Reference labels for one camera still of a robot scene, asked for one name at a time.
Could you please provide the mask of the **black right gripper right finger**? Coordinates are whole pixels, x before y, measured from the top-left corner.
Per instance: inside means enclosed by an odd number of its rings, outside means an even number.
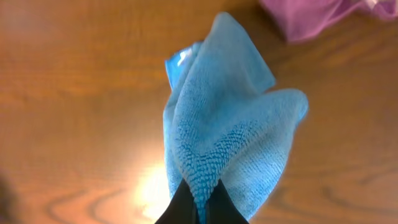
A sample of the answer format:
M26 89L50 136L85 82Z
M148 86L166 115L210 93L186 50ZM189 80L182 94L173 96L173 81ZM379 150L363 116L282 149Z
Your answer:
M206 202L206 224L249 224L234 206L221 180Z

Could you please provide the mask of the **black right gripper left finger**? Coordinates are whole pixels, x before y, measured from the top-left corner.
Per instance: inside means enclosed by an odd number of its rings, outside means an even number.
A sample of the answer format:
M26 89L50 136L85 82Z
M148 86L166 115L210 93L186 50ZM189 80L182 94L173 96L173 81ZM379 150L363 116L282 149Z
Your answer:
M184 179L180 182L169 206L155 224L199 224L197 207Z

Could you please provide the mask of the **blue microfiber cloth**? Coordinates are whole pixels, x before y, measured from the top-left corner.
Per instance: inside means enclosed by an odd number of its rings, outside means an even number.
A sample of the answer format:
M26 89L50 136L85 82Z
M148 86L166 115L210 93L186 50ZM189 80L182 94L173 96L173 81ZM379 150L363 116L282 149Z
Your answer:
M308 111L296 89L275 78L244 28L219 13L208 36L166 62L172 89L164 109L170 194L184 180L201 223L219 182L245 219L270 196L285 169L295 130Z

